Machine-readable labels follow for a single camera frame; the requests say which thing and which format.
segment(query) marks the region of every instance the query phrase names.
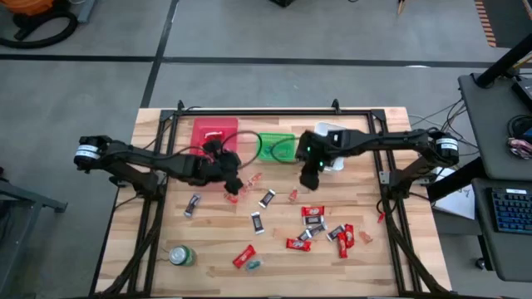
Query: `black metal frame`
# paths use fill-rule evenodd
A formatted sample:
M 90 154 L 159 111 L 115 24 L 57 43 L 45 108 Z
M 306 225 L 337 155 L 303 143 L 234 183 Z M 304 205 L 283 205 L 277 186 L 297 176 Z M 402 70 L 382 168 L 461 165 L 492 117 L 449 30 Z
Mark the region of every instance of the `black metal frame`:
M 10 184 L 5 179 L 0 179 L 0 195 L 6 195 L 14 199 L 13 201 L 16 203 L 26 203 L 26 208 L 30 210 L 28 216 L 26 217 L 22 231 L 17 235 L 16 238 L 8 238 L 5 240 L 7 243 L 9 243 L 6 244 L 6 246 L 9 248 L 6 250 L 6 252 L 11 253 L 11 257 L 7 258 L 7 260 L 4 260 L 5 264 L 2 265 L 3 270 L 5 270 L 5 275 L 0 277 L 0 297 L 2 297 L 4 293 L 7 292 L 7 288 L 11 283 L 14 268 L 22 257 L 22 251 L 26 246 L 26 242 L 34 229 L 35 224 L 37 223 L 41 209 L 53 208 L 55 213 L 64 213 L 67 209 L 68 203 L 62 203 L 55 199 L 50 199 L 46 196 L 18 188 L 17 186 Z
M 171 118 L 171 131 L 170 131 L 168 149 L 167 149 L 168 154 L 172 152 L 173 144 L 175 143 L 175 135 L 177 132 L 177 124 L 181 116 L 358 115 L 358 116 L 364 116 L 367 118 L 367 123 L 368 123 L 368 128 L 369 128 L 370 133 L 375 134 L 377 132 L 376 121 L 381 126 L 384 132 L 388 131 L 387 120 L 386 120 L 386 115 L 385 115 L 384 110 L 341 110 L 337 100 L 334 100 L 334 102 L 332 103 L 332 109 L 184 110 L 184 107 L 185 106 L 180 101 L 180 103 L 178 104 L 177 110 L 161 111 L 160 123 L 159 123 L 159 127 L 157 130 L 158 138 L 155 142 L 155 152 L 160 151 L 160 145 L 162 144 L 162 134 L 160 134 L 160 132 L 165 128 L 165 120 L 168 118 L 169 113 L 173 114 L 173 116 Z M 376 171 L 377 171 L 377 177 L 378 177 L 379 172 L 384 170 L 382 159 L 381 159 L 380 152 L 375 151 L 373 152 L 373 155 L 375 159 L 375 165 L 376 165 Z M 387 155 L 387 160 L 388 160 L 390 171 L 395 170 L 396 164 L 395 164 L 393 153 L 390 150 L 387 150 L 386 155 Z M 390 252 L 392 255 L 392 265 L 393 265 L 394 273 L 396 277 L 398 296 L 409 296 L 409 297 L 415 297 L 415 298 L 459 297 L 449 292 L 442 292 L 443 289 L 439 285 L 437 285 L 436 281 L 433 280 L 429 272 L 423 267 L 421 261 L 416 257 L 416 254 L 414 253 L 412 249 L 411 234 L 410 234 L 410 229 L 408 227 L 408 220 L 406 218 L 406 210 L 405 210 L 404 203 L 402 202 L 402 200 L 398 200 L 397 202 L 397 212 L 398 212 L 398 218 L 399 218 L 400 226 L 401 226 L 401 231 L 399 231 L 397 229 L 397 226 L 393 222 L 390 202 L 386 196 L 386 186 L 382 184 L 380 180 L 378 181 L 379 181 L 379 186 L 381 190 L 382 205 L 383 205 L 384 211 L 387 212 L 388 214 L 386 217 L 386 226 L 387 226 L 388 241 L 390 244 Z M 149 215 L 149 209 L 151 206 L 151 202 L 147 200 L 144 202 L 143 209 L 142 209 L 142 215 L 140 217 L 139 234 L 137 236 L 137 242 L 135 245 L 135 249 L 136 249 L 135 254 L 133 258 L 128 262 L 125 270 L 116 279 L 117 281 L 120 281 L 119 284 L 116 284 L 118 287 L 120 286 L 123 287 L 126 281 L 128 279 L 130 280 L 130 285 L 127 288 L 127 292 L 120 294 L 120 291 L 121 291 L 121 287 L 120 287 L 120 288 L 115 288 L 114 290 L 112 290 L 112 292 L 103 292 L 103 293 L 95 294 L 96 282 L 100 274 L 101 262 L 102 262 L 103 254 L 106 248 L 106 240 L 105 240 L 102 246 L 102 249 L 101 249 L 100 260 L 96 267 L 96 272 L 95 272 L 95 276 L 93 279 L 89 297 L 94 297 L 94 296 L 105 297 L 105 298 L 150 297 L 151 287 L 152 287 L 152 282 L 153 282 L 153 275 L 154 275 L 154 270 L 155 270 L 157 244 L 159 242 L 160 224 L 162 222 L 162 212 L 163 212 L 164 205 L 165 205 L 166 187 L 167 185 L 165 184 L 163 188 L 163 195 L 160 199 L 158 199 L 154 223 L 147 235 L 145 235 L 145 231 L 147 228 L 148 215 Z M 110 222 L 107 228 L 106 235 L 108 235 L 109 230 L 111 228 L 111 222 L 112 222 L 112 215 L 111 215 L 111 219 L 110 219 Z M 405 280 L 404 280 L 403 273 L 402 273 L 401 260 L 400 260 L 397 246 L 402 248 L 403 252 L 406 254 L 406 257 L 408 259 L 409 271 L 410 271 L 412 287 L 413 287 L 412 291 L 406 290 Z M 147 250 L 148 247 L 151 247 L 151 249 L 150 249 L 150 256 L 148 259 L 148 267 L 146 270 L 145 285 L 142 291 L 137 291 L 136 280 L 137 280 L 138 271 L 139 271 L 138 265 L 140 263 L 140 258 L 145 254 L 145 251 Z M 418 271 L 421 271 L 421 273 L 423 274 L 423 277 L 429 277 L 429 282 L 425 281 L 425 283 L 429 287 L 431 292 L 434 292 L 434 293 L 422 292 L 420 274 L 418 274 Z

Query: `green soda can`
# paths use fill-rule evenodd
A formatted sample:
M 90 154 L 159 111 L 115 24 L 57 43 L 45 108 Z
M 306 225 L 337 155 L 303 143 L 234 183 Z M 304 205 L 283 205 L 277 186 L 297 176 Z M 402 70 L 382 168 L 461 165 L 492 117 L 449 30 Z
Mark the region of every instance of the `green soda can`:
M 192 266 L 196 263 L 196 252 L 185 245 L 170 250 L 170 262 L 176 266 Z

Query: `green basket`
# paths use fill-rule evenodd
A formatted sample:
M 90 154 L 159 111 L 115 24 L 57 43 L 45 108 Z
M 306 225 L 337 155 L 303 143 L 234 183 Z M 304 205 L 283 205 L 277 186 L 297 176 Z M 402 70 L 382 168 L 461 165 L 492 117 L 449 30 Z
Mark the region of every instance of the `green basket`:
M 283 162 L 294 161 L 295 156 L 295 135 L 283 133 L 259 133 L 263 140 L 263 148 L 260 150 L 259 159 L 262 161 L 276 161 L 272 155 L 272 146 L 281 140 L 286 140 L 275 146 L 273 154 L 275 157 Z M 259 140 L 257 140 L 257 149 L 259 148 Z

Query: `red basket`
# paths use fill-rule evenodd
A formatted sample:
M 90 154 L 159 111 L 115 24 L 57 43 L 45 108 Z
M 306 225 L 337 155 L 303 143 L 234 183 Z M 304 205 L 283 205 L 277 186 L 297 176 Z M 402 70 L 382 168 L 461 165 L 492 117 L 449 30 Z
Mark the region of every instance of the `red basket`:
M 239 120 L 235 117 L 198 117 L 194 120 L 192 128 L 192 138 L 190 146 L 202 147 L 204 143 L 212 139 L 224 141 L 239 129 Z M 224 147 L 236 153 L 237 138 L 232 137 Z M 204 152 L 199 149 L 191 149 L 191 154 L 203 155 Z

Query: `white paper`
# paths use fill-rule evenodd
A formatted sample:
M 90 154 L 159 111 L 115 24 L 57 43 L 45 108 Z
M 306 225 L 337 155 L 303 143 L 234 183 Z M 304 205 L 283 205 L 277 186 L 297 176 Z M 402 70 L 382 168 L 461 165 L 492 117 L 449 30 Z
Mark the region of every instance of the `white paper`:
M 438 174 L 440 171 L 441 168 L 437 168 L 435 172 Z M 454 172 L 455 170 L 453 169 L 443 169 L 441 174 L 436 178 L 436 181 Z M 439 199 L 436 201 L 434 208 L 475 220 L 475 194 L 473 193 L 473 187 L 468 185 L 445 196 L 443 199 Z

